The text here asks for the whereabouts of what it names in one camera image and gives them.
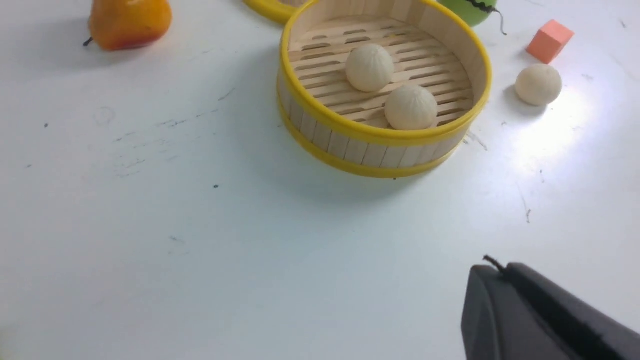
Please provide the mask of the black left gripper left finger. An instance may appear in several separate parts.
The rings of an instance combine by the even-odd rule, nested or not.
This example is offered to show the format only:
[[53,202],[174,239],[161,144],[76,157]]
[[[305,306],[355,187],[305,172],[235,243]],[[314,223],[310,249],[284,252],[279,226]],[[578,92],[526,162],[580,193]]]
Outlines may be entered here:
[[468,360],[567,360],[518,292],[487,265],[471,267],[461,319]]

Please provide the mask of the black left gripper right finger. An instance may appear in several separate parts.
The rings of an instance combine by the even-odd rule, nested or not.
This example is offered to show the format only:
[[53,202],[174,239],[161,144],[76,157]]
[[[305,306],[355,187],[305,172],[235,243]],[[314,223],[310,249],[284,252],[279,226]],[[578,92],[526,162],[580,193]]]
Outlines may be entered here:
[[639,333],[615,321],[523,263],[506,278],[555,337],[581,360],[637,360]]

